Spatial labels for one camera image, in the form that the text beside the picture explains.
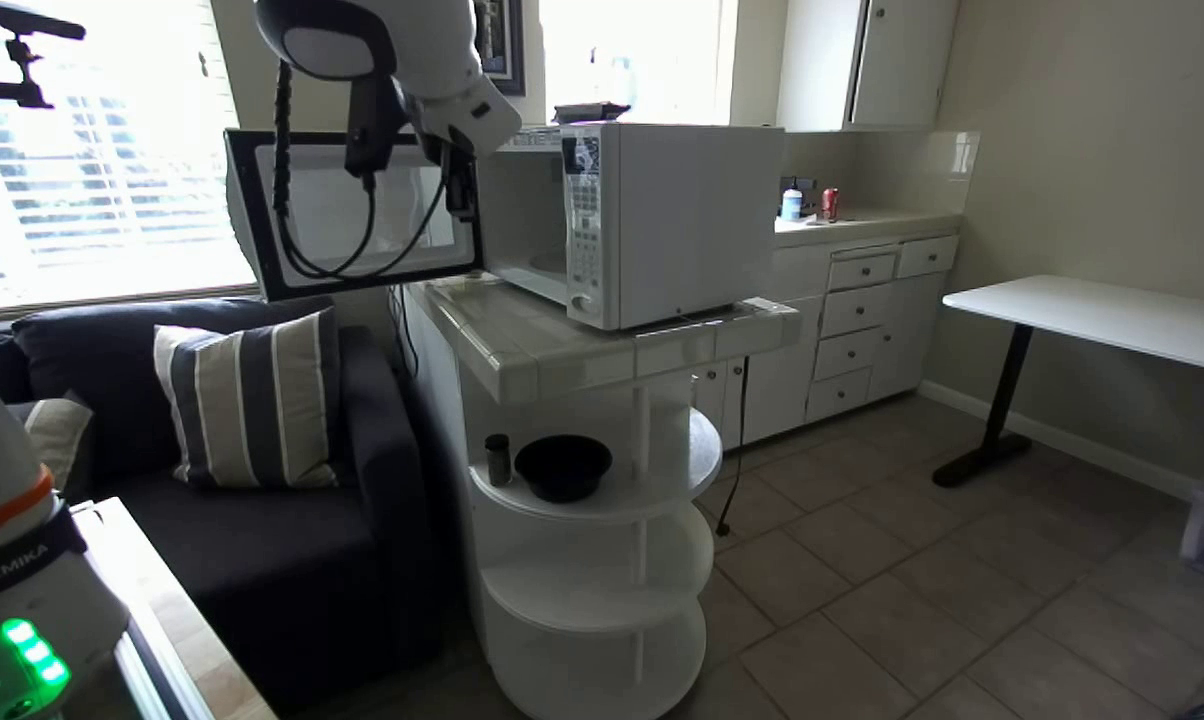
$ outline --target desk leg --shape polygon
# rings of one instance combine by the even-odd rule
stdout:
[[[1017,391],[1017,378],[1022,373],[1022,361],[1027,361],[1027,344],[1032,344],[1032,330],[1017,325],[1012,341],[1007,341],[1007,354],[1003,354],[1003,368],[998,368],[990,415],[989,415],[989,428],[983,428],[983,444],[977,452],[955,458],[950,466],[936,467],[932,485],[959,489],[970,477],[980,477],[980,474],[989,474],[989,467],[994,467],[994,466],[1003,466],[1003,461],[1032,450],[1032,442],[1022,442],[1022,437],[998,437],[1012,391]]]

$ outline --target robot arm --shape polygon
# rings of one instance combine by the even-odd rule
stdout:
[[[256,0],[256,19],[291,69],[351,81],[351,171],[384,167],[409,118],[417,134],[465,153],[493,153],[521,129],[481,69],[472,0]]]

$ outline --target white robot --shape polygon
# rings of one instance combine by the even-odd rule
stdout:
[[[351,81],[347,143],[364,143],[361,171],[387,163],[403,122],[460,153],[493,153],[521,129],[481,71],[472,0],[256,0],[256,18],[291,69]],[[0,26],[25,37],[53,19],[0,5]],[[57,714],[71,682],[114,653],[123,607],[84,551],[53,477],[0,404],[0,718]]]

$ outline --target microwave door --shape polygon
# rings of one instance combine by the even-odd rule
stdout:
[[[367,197],[343,171],[338,134],[286,143],[286,241],[275,216],[272,134],[229,134],[231,227],[268,299],[409,286],[481,267],[472,226],[443,208],[439,167],[411,137]]]

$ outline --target baseboard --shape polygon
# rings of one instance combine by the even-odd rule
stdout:
[[[932,385],[932,381],[920,385],[920,398],[929,398],[936,404],[948,404],[963,415],[989,415],[989,408],[990,408],[989,401],[977,401],[969,391],[955,391],[955,388]],[[1007,411],[1003,425],[1019,437],[1032,437],[1043,450],[1055,450],[1055,452],[1075,458],[1084,466],[1094,466],[1103,474],[1128,477],[1128,479],[1149,485],[1149,489],[1156,489],[1163,496],[1176,496],[1176,502],[1191,502],[1191,491],[1204,489],[1204,479],[1197,479],[1197,477],[1173,474],[1163,466],[1149,466],[1141,458],[1128,458],[1128,452],[1094,444],[1087,437],[1039,425],[1039,421],[1019,415],[1019,411]]]

